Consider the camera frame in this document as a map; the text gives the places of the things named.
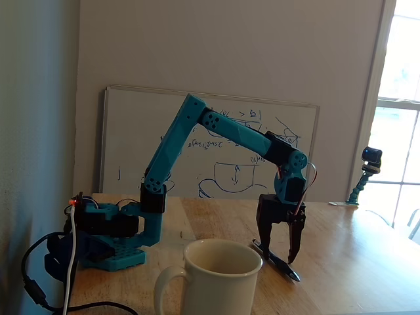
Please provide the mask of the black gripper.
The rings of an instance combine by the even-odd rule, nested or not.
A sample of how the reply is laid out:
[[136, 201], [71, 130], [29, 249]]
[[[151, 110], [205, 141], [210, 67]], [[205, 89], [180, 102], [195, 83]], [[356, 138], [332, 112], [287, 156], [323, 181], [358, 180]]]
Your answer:
[[306, 221], [306, 205], [302, 202], [297, 214], [297, 206], [282, 203], [275, 194], [261, 194], [257, 206], [257, 227], [261, 242], [261, 250], [265, 260], [270, 258], [270, 235], [273, 223], [286, 222], [289, 226], [289, 255], [288, 263], [291, 264], [299, 253], [301, 247], [302, 231]]

